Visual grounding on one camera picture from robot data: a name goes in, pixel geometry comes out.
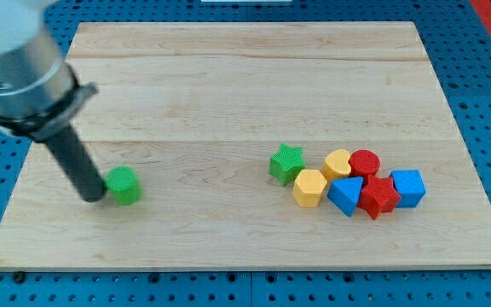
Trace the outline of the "black rod mounting flange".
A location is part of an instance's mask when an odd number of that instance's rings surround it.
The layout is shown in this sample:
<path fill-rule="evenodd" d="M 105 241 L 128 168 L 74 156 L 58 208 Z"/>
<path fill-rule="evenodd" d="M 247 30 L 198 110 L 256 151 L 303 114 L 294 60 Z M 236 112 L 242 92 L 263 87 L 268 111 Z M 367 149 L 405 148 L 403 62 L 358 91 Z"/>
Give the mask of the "black rod mounting flange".
<path fill-rule="evenodd" d="M 72 88 L 52 107 L 42 109 L 28 117 L 11 118 L 0 116 L 0 128 L 11 136 L 27 136 L 34 142 L 48 139 L 70 127 L 71 119 L 85 102 L 97 93 L 95 84 L 80 85 L 69 65 L 65 65 L 72 78 Z"/>

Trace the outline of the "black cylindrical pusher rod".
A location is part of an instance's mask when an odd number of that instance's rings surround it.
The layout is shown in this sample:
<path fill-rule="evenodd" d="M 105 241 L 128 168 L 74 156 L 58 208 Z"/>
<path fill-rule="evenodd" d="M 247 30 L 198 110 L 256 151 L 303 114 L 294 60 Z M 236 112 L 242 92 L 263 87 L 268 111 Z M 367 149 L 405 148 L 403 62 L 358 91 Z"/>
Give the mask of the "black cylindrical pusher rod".
<path fill-rule="evenodd" d="M 82 200 L 96 202 L 105 196 L 103 179 L 72 126 L 60 129 L 44 144 Z"/>

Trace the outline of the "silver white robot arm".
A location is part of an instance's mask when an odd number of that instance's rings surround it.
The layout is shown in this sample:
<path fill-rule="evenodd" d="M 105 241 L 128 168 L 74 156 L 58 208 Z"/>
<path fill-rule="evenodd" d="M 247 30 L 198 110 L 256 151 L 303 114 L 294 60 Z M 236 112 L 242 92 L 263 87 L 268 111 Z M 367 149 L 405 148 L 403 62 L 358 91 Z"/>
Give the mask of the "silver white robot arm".
<path fill-rule="evenodd" d="M 0 131 L 44 144 L 87 202 L 103 179 L 71 120 L 96 94 L 81 84 L 44 22 L 53 0 L 0 1 Z"/>

